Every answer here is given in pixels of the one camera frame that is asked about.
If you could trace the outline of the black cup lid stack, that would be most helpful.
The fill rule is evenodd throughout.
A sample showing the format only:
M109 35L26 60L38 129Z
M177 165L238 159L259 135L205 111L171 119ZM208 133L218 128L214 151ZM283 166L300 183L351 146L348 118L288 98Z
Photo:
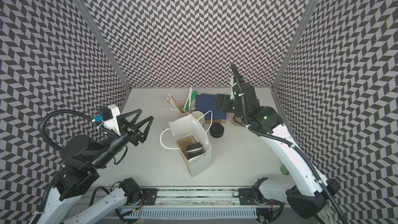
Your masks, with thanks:
M213 123L210 127L209 132L212 137L218 139L224 135L224 127L220 123Z

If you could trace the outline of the white paper takeout bag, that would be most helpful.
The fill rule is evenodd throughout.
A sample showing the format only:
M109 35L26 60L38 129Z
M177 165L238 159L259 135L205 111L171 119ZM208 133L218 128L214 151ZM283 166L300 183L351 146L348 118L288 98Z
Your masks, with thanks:
M160 135L160 144L168 150L179 151L191 177L196 177L210 167L212 145L208 133L210 127L204 128L205 116L213 119L212 111L201 114L195 118L193 114L181 117L169 123L166 131L171 131L175 147L167 147L163 144L163 133Z

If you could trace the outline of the single paper coffee cup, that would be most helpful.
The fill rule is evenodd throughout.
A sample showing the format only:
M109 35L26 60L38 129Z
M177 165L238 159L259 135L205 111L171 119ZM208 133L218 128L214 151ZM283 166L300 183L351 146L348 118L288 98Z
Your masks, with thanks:
M201 143L190 145L186 148L186 153L188 160L197 157L203 154L203 145Z

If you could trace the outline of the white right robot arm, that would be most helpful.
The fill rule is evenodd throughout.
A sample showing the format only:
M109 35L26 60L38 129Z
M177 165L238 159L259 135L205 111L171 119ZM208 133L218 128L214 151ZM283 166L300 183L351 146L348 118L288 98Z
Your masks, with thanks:
M282 117L269 106L260 105L254 86L239 74L234 63L230 64L231 93L217 94L215 106L224 113L240 118L240 125L265 141L292 176L289 186L270 179L259 179L254 185L254 195L264 200L276 200L290 207L303 219L318 217L330 202L340 221L347 219L335 200L341 186L336 179L328 179L311 162L290 134Z

